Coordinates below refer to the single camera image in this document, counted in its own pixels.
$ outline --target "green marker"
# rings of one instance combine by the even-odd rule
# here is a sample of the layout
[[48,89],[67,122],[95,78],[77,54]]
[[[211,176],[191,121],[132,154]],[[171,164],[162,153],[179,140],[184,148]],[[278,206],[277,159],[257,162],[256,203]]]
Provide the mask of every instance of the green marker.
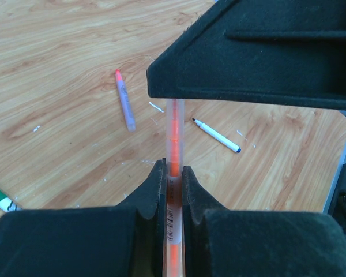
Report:
[[8,196],[6,196],[1,190],[0,190],[0,209],[2,209],[4,212],[13,212],[13,211],[19,211],[21,210],[20,207],[18,207],[17,204],[15,204],[13,201],[11,201]]

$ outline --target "barcode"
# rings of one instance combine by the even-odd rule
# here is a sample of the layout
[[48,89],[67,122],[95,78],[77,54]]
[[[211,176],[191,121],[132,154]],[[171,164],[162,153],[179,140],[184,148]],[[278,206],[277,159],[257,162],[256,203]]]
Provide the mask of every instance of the barcode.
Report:
[[173,241],[173,210],[167,207],[167,239]]

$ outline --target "marker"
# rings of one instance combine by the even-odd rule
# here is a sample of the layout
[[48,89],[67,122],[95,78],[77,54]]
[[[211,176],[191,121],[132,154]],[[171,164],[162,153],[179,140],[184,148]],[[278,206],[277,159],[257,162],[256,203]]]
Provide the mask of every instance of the marker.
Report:
[[127,129],[130,132],[136,131],[136,123],[134,122],[133,112],[132,112],[131,104],[129,103],[129,98],[128,98],[125,82],[123,81],[123,78],[119,69],[115,71],[115,78],[116,78],[116,86],[118,87],[119,98],[122,104],[123,113],[125,115]]
[[167,277],[183,275],[182,170],[185,102],[167,99]]
[[233,143],[226,137],[222,136],[220,133],[215,131],[214,129],[210,128],[205,123],[202,123],[200,120],[197,120],[195,118],[192,119],[197,126],[199,126],[202,130],[206,131],[209,135],[211,135],[214,139],[219,140],[221,143],[223,143],[225,146],[227,146],[229,149],[235,151],[236,153],[239,153],[241,151],[240,146]]
[[19,211],[21,208],[0,190],[0,209],[4,212]]

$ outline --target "white label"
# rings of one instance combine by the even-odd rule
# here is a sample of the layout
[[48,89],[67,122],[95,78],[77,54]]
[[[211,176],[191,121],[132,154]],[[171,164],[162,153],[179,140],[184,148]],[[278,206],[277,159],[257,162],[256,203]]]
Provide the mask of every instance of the white label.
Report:
[[182,240],[181,177],[168,176],[167,239],[170,244],[179,244]]
[[4,198],[0,201],[0,209],[4,212],[13,212],[21,210],[16,203],[12,202],[9,198]]

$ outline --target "orange marker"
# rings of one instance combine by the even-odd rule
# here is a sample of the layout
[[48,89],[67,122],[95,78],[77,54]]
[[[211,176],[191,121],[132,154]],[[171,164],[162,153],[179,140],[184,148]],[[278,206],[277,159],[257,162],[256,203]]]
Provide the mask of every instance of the orange marker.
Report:
[[182,258],[182,169],[184,101],[167,100],[167,275],[180,276]]
[[118,87],[119,98],[121,100],[122,110],[125,116],[127,129],[130,132],[136,131],[136,123],[134,122],[131,103],[129,102],[125,82],[123,81],[121,72],[115,71],[116,86]]

